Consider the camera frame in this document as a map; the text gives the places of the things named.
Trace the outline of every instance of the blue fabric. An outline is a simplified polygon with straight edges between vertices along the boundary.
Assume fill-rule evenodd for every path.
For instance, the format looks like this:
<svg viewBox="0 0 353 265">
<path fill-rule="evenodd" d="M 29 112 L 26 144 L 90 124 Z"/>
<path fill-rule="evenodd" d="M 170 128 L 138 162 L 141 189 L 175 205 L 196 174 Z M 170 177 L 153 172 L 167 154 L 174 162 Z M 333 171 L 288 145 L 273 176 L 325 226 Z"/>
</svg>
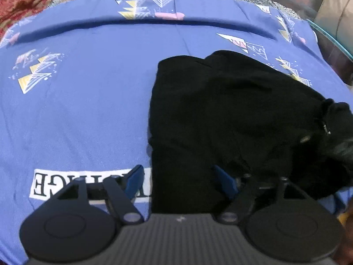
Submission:
<svg viewBox="0 0 353 265">
<path fill-rule="evenodd" d="M 309 24 L 274 8 L 235 0 L 75 0 L 11 27 L 0 42 L 0 259 L 26 260 L 21 222 L 73 177 L 95 182 L 136 164 L 149 168 L 158 62 L 217 50 L 249 55 L 353 105 Z M 145 216 L 146 179 L 136 203 Z"/>
</svg>

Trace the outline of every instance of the black garment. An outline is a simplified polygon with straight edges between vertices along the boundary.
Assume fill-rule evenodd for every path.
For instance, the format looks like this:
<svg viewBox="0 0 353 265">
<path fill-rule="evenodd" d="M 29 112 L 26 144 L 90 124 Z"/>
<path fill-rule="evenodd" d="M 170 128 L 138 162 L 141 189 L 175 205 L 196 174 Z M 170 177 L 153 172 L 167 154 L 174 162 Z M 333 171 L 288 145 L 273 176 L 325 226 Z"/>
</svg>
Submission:
<svg viewBox="0 0 353 265">
<path fill-rule="evenodd" d="M 316 199 L 350 180 L 341 162 L 317 150 L 328 131 L 338 140 L 353 136 L 349 106 L 242 54 L 161 61 L 149 126 L 155 213 L 217 210 L 225 197 L 214 185 L 214 164 L 231 176 L 289 176 Z"/>
</svg>

